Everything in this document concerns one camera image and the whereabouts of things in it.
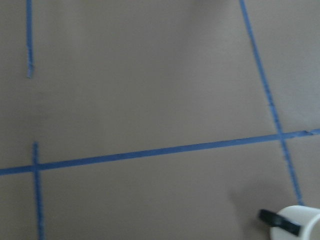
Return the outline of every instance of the blue tape line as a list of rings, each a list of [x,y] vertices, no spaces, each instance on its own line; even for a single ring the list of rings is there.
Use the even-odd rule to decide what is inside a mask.
[[[275,127],[276,127],[276,131],[277,131],[278,136],[279,136],[279,141],[281,143],[281,148],[282,148],[282,151],[283,151],[283,154],[284,154],[284,158],[285,158],[286,164],[288,166],[288,171],[289,171],[290,178],[291,178],[291,181],[292,181],[292,184],[293,184],[294,192],[295,192],[298,204],[299,205],[305,205],[304,202],[303,202],[303,197],[302,197],[301,190],[300,190],[300,187],[299,187],[297,174],[296,174],[294,165],[292,163],[290,152],[288,150],[285,138],[283,136],[283,130],[282,130],[281,123],[279,121],[278,112],[277,112],[276,106],[274,104],[274,100],[273,100],[273,97],[272,97],[272,94],[271,94],[271,90],[270,90],[270,87],[269,87],[269,84],[268,84],[268,80],[267,80],[267,77],[266,77],[266,74],[265,74],[265,70],[264,70],[264,67],[263,67],[263,64],[262,64],[262,60],[260,58],[258,46],[257,46],[257,43],[256,43],[256,39],[255,39],[255,36],[254,36],[254,32],[253,32],[252,26],[251,26],[251,22],[250,22],[250,19],[249,19],[246,3],[245,3],[245,0],[239,0],[239,2],[240,2],[242,14],[243,14],[244,23],[245,23],[249,38],[251,40],[253,54],[254,54],[255,62],[256,62],[256,65],[257,65],[257,68],[258,68],[258,71],[259,71],[259,75],[260,75],[260,78],[261,78],[263,89],[264,89],[267,101],[269,103],[269,108],[270,108],[270,111],[271,111],[271,114],[272,114],[272,117],[273,117],[273,121],[274,121],[274,124],[275,124]]]
[[[27,77],[32,78],[34,72],[34,53],[32,39],[32,0],[26,0],[26,47],[27,47]]]
[[[45,240],[45,221],[44,221],[44,213],[43,213],[41,178],[40,178],[40,169],[39,169],[39,153],[38,153],[38,143],[37,142],[33,143],[32,162],[33,162],[38,239]]]
[[[284,133],[282,136],[285,139],[293,139],[293,138],[302,138],[302,137],[309,137],[309,136],[316,136],[316,135],[320,135],[320,128],[313,129],[310,131],[303,130],[303,131],[288,132],[288,133]],[[67,167],[73,167],[73,166],[111,162],[111,161],[117,161],[117,160],[134,159],[134,158],[142,158],[142,157],[150,157],[150,156],[174,154],[174,153],[183,153],[183,152],[205,150],[205,149],[225,148],[225,147],[232,147],[237,145],[255,144],[255,143],[263,143],[263,142],[277,141],[277,140],[279,140],[278,134],[256,136],[256,137],[240,138],[240,139],[234,139],[234,140],[216,141],[216,142],[200,143],[200,144],[185,145],[185,146],[175,146],[175,147],[160,148],[160,149],[145,150],[145,151],[135,151],[135,152],[89,157],[89,158],[67,160],[67,161],[40,163],[37,165],[37,169],[38,171],[42,171],[42,170],[49,170],[49,169],[67,168]],[[3,169],[0,169],[0,176],[28,173],[33,171],[34,171],[33,165],[3,168]]]

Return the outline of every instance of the white mug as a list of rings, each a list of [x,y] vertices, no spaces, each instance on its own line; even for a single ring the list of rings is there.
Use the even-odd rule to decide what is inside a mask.
[[[272,226],[272,240],[320,240],[320,209],[288,206],[277,214],[261,210],[263,221]]]

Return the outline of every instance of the white cylinder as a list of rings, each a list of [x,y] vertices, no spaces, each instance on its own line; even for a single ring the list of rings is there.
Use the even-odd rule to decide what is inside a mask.
[[[272,240],[320,240],[320,209],[307,206],[288,206],[279,215],[301,225],[299,236],[279,227],[270,230]]]

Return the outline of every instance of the gray floor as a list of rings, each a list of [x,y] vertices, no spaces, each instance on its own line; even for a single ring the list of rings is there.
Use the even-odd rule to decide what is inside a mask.
[[[320,2],[247,0],[284,132],[320,128]],[[0,169],[277,134],[236,0],[33,0],[0,7]],[[287,140],[320,208],[320,136]],[[47,240],[267,240],[297,204],[278,140],[41,172]],[[37,238],[31,172],[0,176],[3,239]]]

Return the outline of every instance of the black handle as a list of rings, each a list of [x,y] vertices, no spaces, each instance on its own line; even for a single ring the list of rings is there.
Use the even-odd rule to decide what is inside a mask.
[[[293,235],[299,236],[301,225],[272,211],[261,209],[259,219],[271,227],[279,227]]]

